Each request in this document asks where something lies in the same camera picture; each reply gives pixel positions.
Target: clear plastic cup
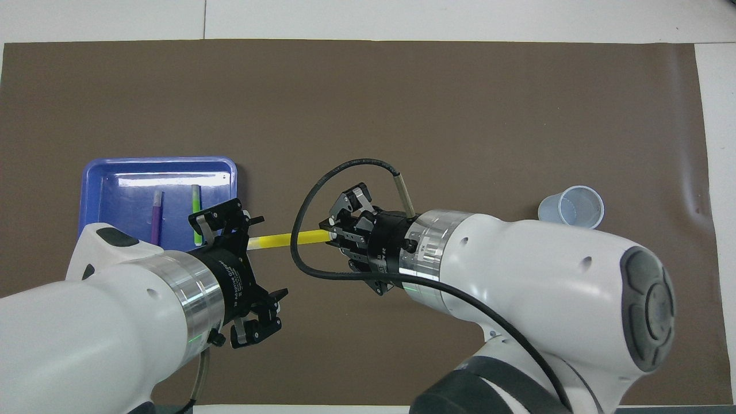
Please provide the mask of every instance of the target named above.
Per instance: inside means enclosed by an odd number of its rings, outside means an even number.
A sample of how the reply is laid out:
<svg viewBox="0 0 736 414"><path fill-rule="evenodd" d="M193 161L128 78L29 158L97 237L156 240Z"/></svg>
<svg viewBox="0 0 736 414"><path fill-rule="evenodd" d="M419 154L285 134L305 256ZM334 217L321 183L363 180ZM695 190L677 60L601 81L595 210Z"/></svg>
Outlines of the clear plastic cup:
<svg viewBox="0 0 736 414"><path fill-rule="evenodd" d="M596 228L603 219L601 196L586 186L572 186L551 195L539 204L537 216L545 222L559 222L579 227Z"/></svg>

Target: blue tray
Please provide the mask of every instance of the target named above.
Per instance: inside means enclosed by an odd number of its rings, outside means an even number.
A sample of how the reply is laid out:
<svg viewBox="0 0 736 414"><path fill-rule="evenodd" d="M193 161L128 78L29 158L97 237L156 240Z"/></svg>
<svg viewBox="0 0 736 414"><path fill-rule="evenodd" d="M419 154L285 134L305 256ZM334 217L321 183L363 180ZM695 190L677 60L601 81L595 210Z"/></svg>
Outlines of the blue tray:
<svg viewBox="0 0 736 414"><path fill-rule="evenodd" d="M153 197L163 191L160 246L192 250L187 217L191 186L201 187L202 207L237 197L238 170L227 157L100 158L85 167L79 201L79 234L91 222L106 222L149 242Z"/></svg>

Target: purple marker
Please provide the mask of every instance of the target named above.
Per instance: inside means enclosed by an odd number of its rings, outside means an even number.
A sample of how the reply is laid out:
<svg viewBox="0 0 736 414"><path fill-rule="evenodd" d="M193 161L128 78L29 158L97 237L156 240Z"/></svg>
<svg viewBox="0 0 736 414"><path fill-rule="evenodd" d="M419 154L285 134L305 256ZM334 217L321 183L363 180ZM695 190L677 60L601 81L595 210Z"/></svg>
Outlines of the purple marker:
<svg viewBox="0 0 736 414"><path fill-rule="evenodd" d="M163 192L153 194L153 212L151 213L151 244L161 245L161 218L163 216Z"/></svg>

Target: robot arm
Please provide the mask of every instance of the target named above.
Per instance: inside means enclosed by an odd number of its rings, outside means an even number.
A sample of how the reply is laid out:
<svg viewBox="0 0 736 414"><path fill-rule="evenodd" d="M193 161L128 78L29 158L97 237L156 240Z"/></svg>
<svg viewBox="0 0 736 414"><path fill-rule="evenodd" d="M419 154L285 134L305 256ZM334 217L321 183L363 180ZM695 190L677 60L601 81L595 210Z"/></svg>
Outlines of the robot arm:
<svg viewBox="0 0 736 414"><path fill-rule="evenodd" d="M370 203L362 183L340 194L320 223L334 235L328 244L348 257L353 271L374 276L367 283L377 294L403 288L422 304L476 322L486 336L474 357L415 401L414 413L549 413L550 399L568 413L552 377L574 413L612 413L670 350L672 284L659 259L634 242L459 211L407 217ZM433 287L396 281L396 274L442 282L479 299L528 338L553 375L476 307Z"/></svg>
<svg viewBox="0 0 736 414"><path fill-rule="evenodd" d="M224 344L226 323L234 348L278 331L287 291L258 286L246 255L259 221L237 199L193 214L207 244L187 253L85 227L65 281L0 300L0 412L137 413L158 382Z"/></svg>

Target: yellow stick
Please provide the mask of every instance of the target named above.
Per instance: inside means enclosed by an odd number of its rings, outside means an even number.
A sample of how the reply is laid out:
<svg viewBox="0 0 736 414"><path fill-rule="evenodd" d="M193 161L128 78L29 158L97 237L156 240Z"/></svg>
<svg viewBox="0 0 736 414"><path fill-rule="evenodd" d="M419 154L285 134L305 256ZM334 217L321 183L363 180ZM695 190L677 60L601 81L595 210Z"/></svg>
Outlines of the yellow stick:
<svg viewBox="0 0 736 414"><path fill-rule="evenodd" d="M251 237L248 240L248 250L282 248L289 245L291 234L275 234L273 236ZM323 243L330 241L330 233L324 230L310 230L299 233L297 243L308 245L310 243Z"/></svg>

